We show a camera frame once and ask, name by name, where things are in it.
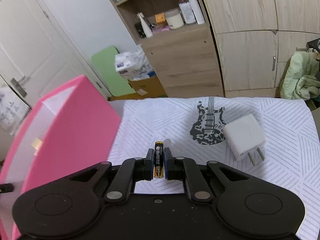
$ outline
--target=black and gold battery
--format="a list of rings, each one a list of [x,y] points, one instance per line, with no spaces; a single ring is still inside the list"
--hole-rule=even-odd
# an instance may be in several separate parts
[[[154,177],[157,179],[163,178],[163,142],[155,143],[155,169],[154,169]]]

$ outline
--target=metal prong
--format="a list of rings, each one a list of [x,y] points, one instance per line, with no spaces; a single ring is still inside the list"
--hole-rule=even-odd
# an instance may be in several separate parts
[[[266,158],[265,158],[265,156],[264,156],[264,154],[263,154],[262,150],[261,150],[259,147],[257,148],[257,152],[259,153],[260,158],[264,161]]]
[[[251,161],[252,165],[253,165],[253,166],[255,166],[256,164],[254,163],[254,160],[252,159],[252,156],[251,156],[251,154],[250,154],[250,153],[248,153],[248,157],[249,157],[249,159],[250,159],[250,161]]]

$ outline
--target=pink box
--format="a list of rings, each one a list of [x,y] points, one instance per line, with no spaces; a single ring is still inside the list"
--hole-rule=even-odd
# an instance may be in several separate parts
[[[16,239],[11,210],[24,192],[107,160],[120,117],[86,76],[41,98],[16,134],[0,173],[14,191],[0,195],[0,234]],[[35,150],[31,144],[39,138]]]

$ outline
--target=guitar body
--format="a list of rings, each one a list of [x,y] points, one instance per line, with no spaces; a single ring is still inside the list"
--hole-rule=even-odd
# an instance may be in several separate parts
[[[197,106],[199,111],[198,121],[195,122],[190,130],[190,135],[199,144],[212,145],[222,142],[225,137],[222,133],[225,123],[222,114],[224,107],[215,110],[214,99],[209,98],[208,107],[204,107],[199,101]]]

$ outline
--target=door frame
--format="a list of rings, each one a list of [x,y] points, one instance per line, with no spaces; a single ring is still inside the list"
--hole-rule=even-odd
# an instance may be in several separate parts
[[[50,10],[47,8],[43,0],[36,0],[39,7],[46,12],[48,15],[48,20],[52,24],[52,26],[57,31],[58,35],[62,38],[62,40],[66,43],[66,45],[70,48],[71,52],[75,55],[75,57],[78,59],[78,61],[81,63],[82,67],[87,71],[89,74],[88,78],[91,79],[90,81],[95,86],[95,88],[106,98],[110,98],[112,95],[110,91],[108,90],[107,84],[103,81],[99,73],[95,73],[90,65],[87,63],[87,61],[82,57],[82,55],[79,53],[73,42],[68,38],[68,36],[65,34],[61,26],[58,24],[58,22],[55,20],[54,16],[50,12]]]

